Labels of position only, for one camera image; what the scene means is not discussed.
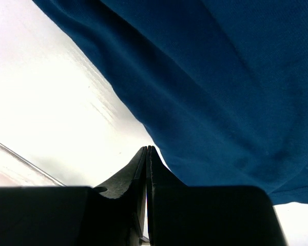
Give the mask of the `blue t shirt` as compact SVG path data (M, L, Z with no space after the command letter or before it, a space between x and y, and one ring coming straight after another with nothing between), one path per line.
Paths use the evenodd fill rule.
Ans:
M188 186L308 204L308 1L36 1Z

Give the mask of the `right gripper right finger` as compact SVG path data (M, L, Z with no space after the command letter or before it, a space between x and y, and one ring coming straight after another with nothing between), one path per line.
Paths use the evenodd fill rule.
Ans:
M253 186L189 187L146 156L151 245L286 245L273 205Z

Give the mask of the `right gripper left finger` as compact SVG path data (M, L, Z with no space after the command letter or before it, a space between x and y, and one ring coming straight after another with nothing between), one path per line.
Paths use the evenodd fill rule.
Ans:
M0 245L138 245L146 153L91 187L0 187Z

